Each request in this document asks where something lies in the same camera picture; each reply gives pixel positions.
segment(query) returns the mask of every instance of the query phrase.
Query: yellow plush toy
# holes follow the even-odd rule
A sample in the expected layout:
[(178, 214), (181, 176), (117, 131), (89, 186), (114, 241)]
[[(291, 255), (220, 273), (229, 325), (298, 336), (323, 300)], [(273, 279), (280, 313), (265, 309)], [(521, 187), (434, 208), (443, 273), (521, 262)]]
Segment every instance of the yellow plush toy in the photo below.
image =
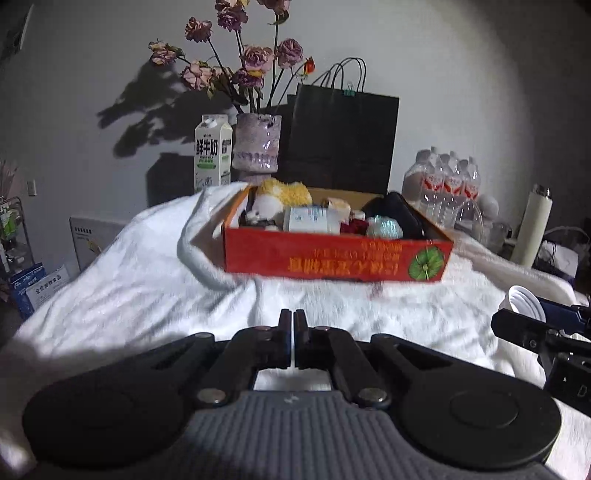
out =
[(312, 195), (299, 181), (286, 184), (277, 179), (266, 179), (256, 190), (256, 199), (246, 214), (246, 219), (251, 222), (275, 220), (280, 225), (285, 207), (300, 207), (311, 203)]

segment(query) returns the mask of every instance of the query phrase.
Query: green leaf graphic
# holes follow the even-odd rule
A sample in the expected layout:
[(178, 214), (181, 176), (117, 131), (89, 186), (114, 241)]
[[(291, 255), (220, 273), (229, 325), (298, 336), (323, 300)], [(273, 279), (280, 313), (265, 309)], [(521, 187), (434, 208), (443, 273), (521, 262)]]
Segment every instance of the green leaf graphic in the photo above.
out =
[(426, 281), (439, 273), (445, 257), (437, 247), (427, 247), (415, 255), (408, 267), (408, 275), (416, 281)]

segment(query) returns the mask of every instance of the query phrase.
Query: white milk carton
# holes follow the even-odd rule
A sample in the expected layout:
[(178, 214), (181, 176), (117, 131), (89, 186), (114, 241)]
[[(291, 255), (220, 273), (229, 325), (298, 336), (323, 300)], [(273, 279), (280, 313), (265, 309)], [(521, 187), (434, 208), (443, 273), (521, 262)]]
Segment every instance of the white milk carton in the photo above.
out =
[(230, 184), (232, 127), (227, 115), (203, 115), (195, 129), (195, 192)]

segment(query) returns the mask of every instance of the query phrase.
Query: red box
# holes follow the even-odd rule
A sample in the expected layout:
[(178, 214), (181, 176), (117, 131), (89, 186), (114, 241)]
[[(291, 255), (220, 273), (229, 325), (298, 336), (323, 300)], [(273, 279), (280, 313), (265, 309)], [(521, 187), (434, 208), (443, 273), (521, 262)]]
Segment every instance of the red box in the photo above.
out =
[[(361, 281), (440, 281), (453, 241), (426, 222), (429, 240), (382, 240), (359, 235), (324, 235), (238, 227), (256, 187), (236, 197), (223, 224), (227, 272), (267, 277)], [(339, 197), (359, 209), (377, 195), (310, 189), (312, 198)]]

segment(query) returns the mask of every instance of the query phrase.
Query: white blanket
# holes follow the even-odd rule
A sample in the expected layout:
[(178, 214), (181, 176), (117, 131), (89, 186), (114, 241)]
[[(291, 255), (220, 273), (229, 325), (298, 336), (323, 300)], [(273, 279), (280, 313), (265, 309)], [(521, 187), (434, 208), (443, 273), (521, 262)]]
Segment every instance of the white blanket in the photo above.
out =
[[(436, 284), (230, 275), (218, 266), (220, 222), (244, 186), (208, 189), (140, 213), (0, 351), (0, 455), (13, 471), (34, 464), (21, 414), (41, 387), (191, 333), (229, 339), (247, 326), (276, 325), (282, 308), (302, 308), (311, 325), (338, 326), (360, 340), (388, 332), (543, 385), (535, 356), (498, 340), (491, 316), (514, 284), (572, 304), (567, 283), (506, 262), (465, 236), (457, 237)], [(327, 382), (324, 373), (292, 368), (263, 372), (257, 388), (311, 390), (327, 388)], [(569, 480), (583, 480), (591, 460), (591, 421), (560, 409), (563, 427), (548, 466)]]

